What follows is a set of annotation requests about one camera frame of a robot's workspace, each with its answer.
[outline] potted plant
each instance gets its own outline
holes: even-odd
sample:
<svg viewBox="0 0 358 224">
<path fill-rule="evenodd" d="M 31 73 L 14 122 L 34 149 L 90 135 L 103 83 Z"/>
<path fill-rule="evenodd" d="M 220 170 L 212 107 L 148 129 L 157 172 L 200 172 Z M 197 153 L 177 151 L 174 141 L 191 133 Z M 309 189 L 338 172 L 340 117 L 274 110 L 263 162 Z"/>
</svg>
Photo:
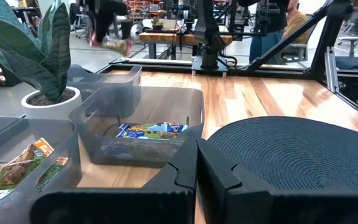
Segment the potted plant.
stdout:
<svg viewBox="0 0 358 224">
<path fill-rule="evenodd" d="M 163 22 L 161 22 L 157 16 L 155 16 L 152 20 L 152 24 L 153 24 L 153 30 L 162 30 L 162 27 L 164 25 Z"/>
<path fill-rule="evenodd" d="M 81 104 L 80 91 L 67 85 L 70 22 L 66 5 L 54 0 L 35 38 L 0 0 L 0 64 L 38 91 L 22 101 L 27 118 L 68 119 Z"/>
</svg>

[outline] gray floor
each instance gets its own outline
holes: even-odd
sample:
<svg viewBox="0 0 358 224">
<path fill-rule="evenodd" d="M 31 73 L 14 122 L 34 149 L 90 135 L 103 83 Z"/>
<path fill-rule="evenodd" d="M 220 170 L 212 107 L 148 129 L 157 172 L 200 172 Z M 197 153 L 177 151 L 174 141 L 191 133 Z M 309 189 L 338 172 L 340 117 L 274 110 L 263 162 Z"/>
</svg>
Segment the gray floor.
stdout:
<svg viewBox="0 0 358 224">
<path fill-rule="evenodd" d="M 244 39 L 242 42 L 233 42 L 226 48 L 226 55 L 235 56 L 239 63 L 249 62 L 249 46 L 251 39 Z M 70 38 L 70 52 L 71 63 L 81 65 L 92 72 L 98 71 L 117 58 L 121 56 L 115 52 L 106 49 L 97 49 L 90 47 L 84 39 L 78 39 L 74 34 Z M 157 53 L 161 53 L 167 49 L 166 45 L 158 45 Z M 299 68 L 309 67 L 314 56 L 315 49 L 308 49 L 309 60 L 301 63 L 291 63 Z M 349 54 L 349 43 L 343 43 L 341 46 L 336 44 L 336 55 L 346 56 Z M 355 49 L 356 57 L 358 57 L 358 46 Z M 148 58 L 148 47 L 140 44 L 134 45 L 131 50 L 131 56 L 133 58 Z M 180 53 L 177 48 L 177 60 L 191 60 L 191 49 L 188 47 L 183 48 Z M 18 117 L 23 115 L 23 111 L 20 106 L 20 100 L 26 94 L 34 91 L 34 89 L 25 84 L 20 83 L 14 87 L 0 87 L 0 116 L 12 116 Z"/>
</svg>

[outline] jeans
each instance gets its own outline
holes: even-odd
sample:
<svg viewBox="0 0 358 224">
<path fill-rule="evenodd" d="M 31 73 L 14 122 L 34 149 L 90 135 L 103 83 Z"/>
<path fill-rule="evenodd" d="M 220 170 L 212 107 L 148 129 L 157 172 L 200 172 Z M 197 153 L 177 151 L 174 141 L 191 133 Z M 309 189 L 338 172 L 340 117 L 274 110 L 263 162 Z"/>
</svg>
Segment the jeans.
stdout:
<svg viewBox="0 0 358 224">
<path fill-rule="evenodd" d="M 273 48 L 279 41 L 282 39 L 284 34 L 283 30 L 276 32 L 267 33 L 265 37 L 253 37 L 251 42 L 251 47 L 249 50 L 249 63 L 255 60 L 258 57 L 261 57 L 263 54 L 268 52 Z M 280 64 L 281 59 L 279 54 L 270 58 L 266 64 Z"/>
</svg>

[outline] wooden tabletop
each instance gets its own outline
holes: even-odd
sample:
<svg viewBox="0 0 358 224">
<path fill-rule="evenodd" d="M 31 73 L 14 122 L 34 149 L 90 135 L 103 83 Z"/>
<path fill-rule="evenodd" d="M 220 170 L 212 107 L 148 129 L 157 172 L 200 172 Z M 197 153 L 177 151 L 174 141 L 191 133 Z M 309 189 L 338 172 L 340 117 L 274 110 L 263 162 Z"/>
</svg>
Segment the wooden tabletop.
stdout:
<svg viewBox="0 0 358 224">
<path fill-rule="evenodd" d="M 227 32 L 225 26 L 219 26 L 220 32 Z M 221 35 L 222 40 L 227 45 L 231 44 L 233 37 L 231 35 Z M 139 40 L 145 44 L 164 44 L 164 43 L 177 43 L 180 41 L 180 36 L 176 34 L 158 34 L 143 32 L 139 34 Z M 185 34 L 181 37 L 181 41 L 185 45 L 197 45 L 198 41 L 194 37 L 194 34 Z"/>
<path fill-rule="evenodd" d="M 115 71 L 114 74 L 127 72 Z M 274 78 L 204 77 L 143 72 L 142 86 L 195 88 L 204 93 L 203 137 L 231 122 L 258 116 L 295 116 L 358 131 L 358 112 L 319 83 Z M 158 169 L 97 166 L 81 152 L 83 178 L 79 187 L 142 187 Z M 197 224 L 205 223 L 196 206 Z"/>
</svg>

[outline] metal frame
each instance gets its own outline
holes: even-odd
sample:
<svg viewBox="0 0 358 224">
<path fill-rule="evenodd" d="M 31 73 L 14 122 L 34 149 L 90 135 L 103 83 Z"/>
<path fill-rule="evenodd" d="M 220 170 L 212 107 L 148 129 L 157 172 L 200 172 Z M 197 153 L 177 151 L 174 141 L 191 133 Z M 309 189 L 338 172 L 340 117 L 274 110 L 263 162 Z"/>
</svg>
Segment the metal frame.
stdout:
<svg viewBox="0 0 358 224">
<path fill-rule="evenodd" d="M 232 5 L 236 5 L 236 0 L 233 0 Z M 332 51 L 337 35 L 342 25 L 342 19 L 327 17 L 324 23 L 323 31 L 316 48 L 311 67 L 292 68 L 286 66 L 269 66 L 264 65 L 271 57 L 278 54 L 288 44 L 293 42 L 302 33 L 316 25 L 321 19 L 325 18 L 328 11 L 328 6 L 334 0 L 328 0 L 324 6 L 318 9 L 312 17 L 299 27 L 294 33 L 281 40 L 275 47 L 270 49 L 266 54 L 260 58 L 255 59 L 252 63 L 246 66 L 238 65 L 235 68 L 229 68 L 226 75 L 246 76 L 246 77 L 260 77 L 260 78 L 291 78 L 291 79 L 305 79 L 316 80 L 322 85 L 326 86 L 335 95 L 340 97 L 346 103 L 351 105 L 358 111 L 358 105 L 346 98 L 339 91 L 339 83 L 341 82 L 358 82 L 358 71 L 332 69 L 335 66 L 334 53 Z M 193 62 L 191 61 L 177 61 L 177 60 L 149 60 L 137 58 L 122 58 L 110 62 L 98 73 L 105 73 L 109 70 L 130 70 L 134 65 L 143 67 L 146 72 L 168 72 L 168 73 L 188 73 L 195 74 L 193 69 Z M 200 75 L 216 75 L 222 76 L 220 72 L 213 71 L 197 71 Z"/>
</svg>

